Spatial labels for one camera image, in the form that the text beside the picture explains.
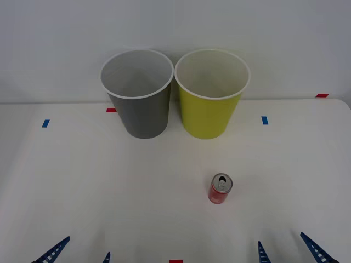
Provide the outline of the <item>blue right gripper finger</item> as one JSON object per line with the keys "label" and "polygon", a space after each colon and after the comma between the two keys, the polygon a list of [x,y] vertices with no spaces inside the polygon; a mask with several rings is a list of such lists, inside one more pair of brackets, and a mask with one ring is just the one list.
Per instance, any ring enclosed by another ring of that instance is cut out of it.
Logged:
{"label": "blue right gripper finger", "polygon": [[331,257],[326,251],[318,246],[312,239],[310,239],[305,233],[301,232],[300,237],[307,245],[312,256],[317,263],[339,263],[336,259]]}
{"label": "blue right gripper finger", "polygon": [[258,257],[259,257],[259,263],[271,263],[260,241],[258,242]]}

